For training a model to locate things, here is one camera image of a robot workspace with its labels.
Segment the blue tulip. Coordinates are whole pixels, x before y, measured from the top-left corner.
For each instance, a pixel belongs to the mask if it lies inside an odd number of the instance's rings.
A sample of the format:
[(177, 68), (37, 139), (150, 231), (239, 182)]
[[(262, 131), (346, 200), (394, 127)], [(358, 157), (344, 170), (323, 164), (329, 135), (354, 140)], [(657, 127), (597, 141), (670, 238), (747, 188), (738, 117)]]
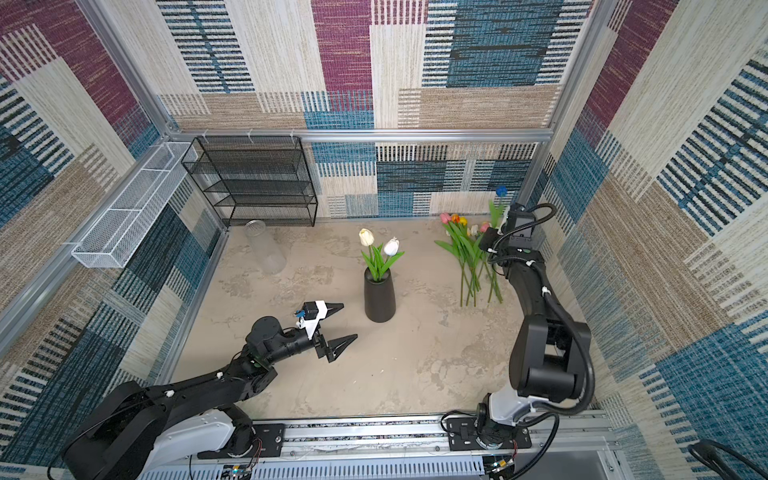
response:
[(489, 201), (490, 225), (493, 229), (500, 231), (508, 214), (508, 206), (504, 204), (508, 189), (506, 186), (499, 186), (495, 194), (496, 199)]

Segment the dark grey cylindrical vase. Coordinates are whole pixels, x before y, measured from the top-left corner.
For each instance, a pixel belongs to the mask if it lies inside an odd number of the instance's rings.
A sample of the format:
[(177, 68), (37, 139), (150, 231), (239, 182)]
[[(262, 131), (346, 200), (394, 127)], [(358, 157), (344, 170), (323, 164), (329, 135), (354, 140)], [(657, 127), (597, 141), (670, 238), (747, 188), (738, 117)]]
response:
[(369, 320), (385, 323), (396, 313), (396, 297), (392, 274), (387, 271), (375, 280), (369, 269), (364, 272), (364, 308)]

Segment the cream white tulip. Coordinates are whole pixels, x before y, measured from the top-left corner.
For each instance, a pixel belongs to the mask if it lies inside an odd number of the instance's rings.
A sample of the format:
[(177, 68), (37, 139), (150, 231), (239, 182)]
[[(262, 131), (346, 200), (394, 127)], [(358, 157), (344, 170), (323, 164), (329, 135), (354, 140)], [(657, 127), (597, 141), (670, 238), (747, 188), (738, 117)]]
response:
[(380, 249), (375, 245), (374, 235), (370, 230), (362, 228), (358, 237), (361, 245), (368, 249), (368, 253), (363, 253), (363, 257), (372, 279), (374, 282), (379, 282), (383, 276), (384, 260)]

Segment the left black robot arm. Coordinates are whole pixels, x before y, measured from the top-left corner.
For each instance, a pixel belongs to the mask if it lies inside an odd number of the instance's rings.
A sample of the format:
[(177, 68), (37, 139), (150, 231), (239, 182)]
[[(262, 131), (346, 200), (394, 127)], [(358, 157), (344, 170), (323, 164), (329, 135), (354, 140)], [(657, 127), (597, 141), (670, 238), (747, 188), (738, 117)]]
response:
[(243, 348), (210, 373), (151, 387), (135, 381), (117, 386), (62, 448), (65, 467), (76, 479), (137, 479), (201, 452), (255, 456), (258, 432), (239, 403), (267, 388), (279, 361), (313, 350), (334, 362), (357, 337), (326, 340), (320, 323), (343, 307), (306, 302), (287, 328), (273, 316), (261, 317)]

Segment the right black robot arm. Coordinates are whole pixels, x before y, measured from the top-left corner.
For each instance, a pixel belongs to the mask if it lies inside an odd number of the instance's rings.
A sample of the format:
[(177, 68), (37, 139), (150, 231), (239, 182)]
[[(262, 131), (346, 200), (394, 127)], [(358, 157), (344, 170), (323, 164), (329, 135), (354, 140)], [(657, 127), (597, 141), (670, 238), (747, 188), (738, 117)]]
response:
[(551, 203), (530, 208), (515, 203), (481, 236), (480, 249), (494, 277), (513, 287), (523, 313), (508, 380), (478, 405), (478, 443), (488, 449), (515, 440), (537, 421), (580, 414), (594, 399), (591, 330), (561, 304), (543, 255), (532, 247), (535, 228), (556, 213)]

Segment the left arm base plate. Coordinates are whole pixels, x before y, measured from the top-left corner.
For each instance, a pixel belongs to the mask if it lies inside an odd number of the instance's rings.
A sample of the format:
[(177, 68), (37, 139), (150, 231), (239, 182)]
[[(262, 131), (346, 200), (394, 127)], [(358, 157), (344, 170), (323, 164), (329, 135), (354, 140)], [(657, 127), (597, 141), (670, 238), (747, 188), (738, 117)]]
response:
[(253, 424), (237, 427), (233, 436), (219, 450), (200, 452), (200, 460), (246, 458), (276, 458), (281, 455), (286, 425), (283, 423)]

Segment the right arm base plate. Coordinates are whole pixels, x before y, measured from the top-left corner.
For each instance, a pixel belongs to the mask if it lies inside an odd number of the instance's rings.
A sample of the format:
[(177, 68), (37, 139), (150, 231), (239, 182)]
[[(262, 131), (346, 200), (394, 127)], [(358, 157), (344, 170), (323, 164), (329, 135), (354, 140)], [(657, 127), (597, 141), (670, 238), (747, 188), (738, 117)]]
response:
[(521, 428), (486, 421), (480, 424), (476, 415), (447, 412), (439, 420), (451, 451), (515, 450), (532, 446), (530, 435)]

